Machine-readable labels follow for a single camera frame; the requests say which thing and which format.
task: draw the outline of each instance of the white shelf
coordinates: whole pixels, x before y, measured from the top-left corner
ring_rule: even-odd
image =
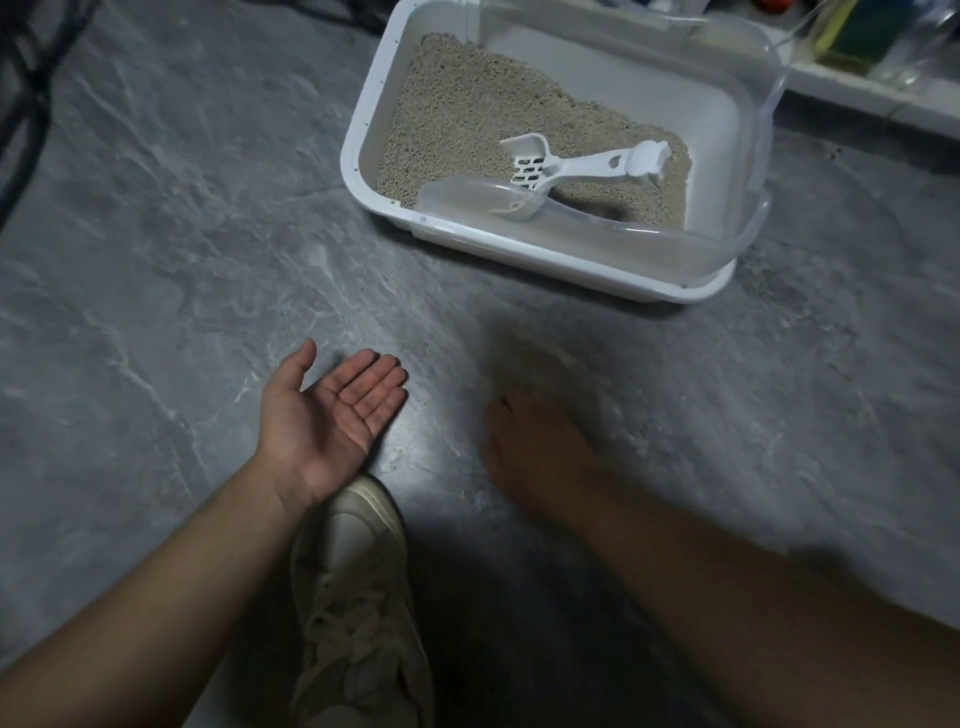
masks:
[[[844,73],[802,58],[794,59],[798,40],[786,40],[786,32],[754,23],[773,42],[783,62],[790,66],[787,88],[832,104],[857,109],[874,116],[960,139],[960,83],[934,79],[919,94],[905,94],[862,76]]]

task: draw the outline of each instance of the open palm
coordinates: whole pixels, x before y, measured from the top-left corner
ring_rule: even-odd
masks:
[[[287,356],[263,391],[258,453],[302,481],[319,502],[356,475],[376,437],[406,399],[396,357],[363,349],[300,390],[313,366],[311,339]]]

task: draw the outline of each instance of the hand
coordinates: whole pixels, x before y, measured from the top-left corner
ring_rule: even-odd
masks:
[[[484,420],[493,484],[528,511],[573,527],[598,465],[563,410],[517,391],[492,401]]]
[[[394,356],[357,352],[303,391],[317,358],[307,339],[276,368],[263,390],[254,460],[292,479],[308,505],[347,485],[371,445],[406,400],[407,373]]]

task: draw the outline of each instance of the litter scoop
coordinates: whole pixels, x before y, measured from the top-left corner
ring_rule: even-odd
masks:
[[[501,139],[500,146],[514,158],[511,182],[546,194],[563,182],[619,182],[624,178],[663,184],[663,165],[670,158],[665,141],[641,141],[630,149],[614,149],[585,157],[564,159],[550,153],[543,134],[526,133]]]

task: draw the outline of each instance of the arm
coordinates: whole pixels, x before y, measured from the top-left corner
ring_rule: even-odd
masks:
[[[956,724],[960,633],[626,494],[563,413],[529,395],[493,402],[487,424],[491,480],[578,535],[749,722]]]
[[[347,484],[403,403],[364,350],[300,391],[316,346],[264,389],[255,455],[150,557],[0,675],[5,726],[176,726],[316,503]]]

